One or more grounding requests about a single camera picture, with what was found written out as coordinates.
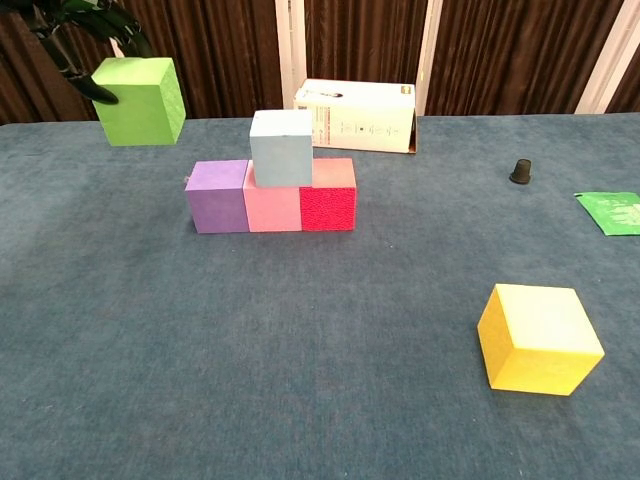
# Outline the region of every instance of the foam block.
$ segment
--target foam block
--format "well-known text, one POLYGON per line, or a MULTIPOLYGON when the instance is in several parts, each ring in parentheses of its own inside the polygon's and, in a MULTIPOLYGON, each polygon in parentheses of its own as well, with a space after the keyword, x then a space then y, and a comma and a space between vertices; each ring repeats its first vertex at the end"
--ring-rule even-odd
POLYGON ((497 284, 478 334, 498 390, 570 395, 604 357, 571 288, 497 284))
POLYGON ((259 110, 249 139, 258 187, 311 185, 312 115, 308 110, 259 110))
POLYGON ((244 179, 244 202, 251 232, 296 232, 302 229, 300 189, 256 186, 252 161, 249 161, 244 179))
POLYGON ((120 100, 93 103, 111 145, 177 142, 185 108, 171 58, 107 58, 92 77, 120 100))
POLYGON ((350 158, 313 160, 313 183, 300 188, 302 230, 354 230, 357 187, 350 158))
POLYGON ((248 232, 242 187, 248 160, 197 162, 185 188, 198 233, 248 232))

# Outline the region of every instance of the curtain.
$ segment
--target curtain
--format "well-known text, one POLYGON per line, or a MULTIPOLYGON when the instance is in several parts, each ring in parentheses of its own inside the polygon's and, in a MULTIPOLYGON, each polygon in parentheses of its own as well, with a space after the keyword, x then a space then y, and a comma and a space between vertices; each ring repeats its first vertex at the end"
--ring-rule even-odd
POLYGON ((640 112, 640 47, 607 108, 607 113, 616 112, 640 112))
POLYGON ((156 55, 172 57, 189 118, 282 108, 273 0, 122 0, 156 55))
POLYGON ((415 83, 427 0, 305 0, 307 76, 415 83))
POLYGON ((573 113, 623 0, 444 0, 427 115, 573 113))
MULTIPOLYGON (((71 25, 63 30, 80 46, 78 54, 88 71, 113 55, 109 46, 85 32, 71 25)), ((16 14, 0 15, 0 125, 95 119, 91 102, 62 78, 22 19, 16 14)))

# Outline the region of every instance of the blue felt surface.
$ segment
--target blue felt surface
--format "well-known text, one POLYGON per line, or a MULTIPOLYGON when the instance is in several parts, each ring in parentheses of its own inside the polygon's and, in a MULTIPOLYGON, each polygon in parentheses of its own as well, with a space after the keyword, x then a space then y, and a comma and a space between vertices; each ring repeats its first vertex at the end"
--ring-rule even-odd
POLYGON ((0 128, 0 478, 635 478, 640 237, 573 198, 640 191, 640 115, 421 118, 353 156, 353 233, 194 233, 175 147, 0 128), (508 180, 518 158, 533 180, 508 180), (489 389, 496 282, 576 288, 606 357, 569 398, 489 389))

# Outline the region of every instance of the green cube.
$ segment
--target green cube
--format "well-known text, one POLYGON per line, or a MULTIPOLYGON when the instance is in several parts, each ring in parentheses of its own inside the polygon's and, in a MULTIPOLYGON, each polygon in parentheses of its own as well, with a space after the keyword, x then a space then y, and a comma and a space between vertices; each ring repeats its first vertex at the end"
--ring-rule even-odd
POLYGON ((186 114, 171 58, 107 58, 92 77, 120 100, 93 102, 111 145, 177 142, 186 114))

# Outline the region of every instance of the green packet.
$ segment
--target green packet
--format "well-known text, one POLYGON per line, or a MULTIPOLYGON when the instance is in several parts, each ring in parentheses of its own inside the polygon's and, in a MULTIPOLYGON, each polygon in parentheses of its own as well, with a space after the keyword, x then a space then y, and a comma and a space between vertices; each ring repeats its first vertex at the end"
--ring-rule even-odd
POLYGON ((582 192, 574 196, 605 235, 640 235, 640 196, 630 192, 582 192))

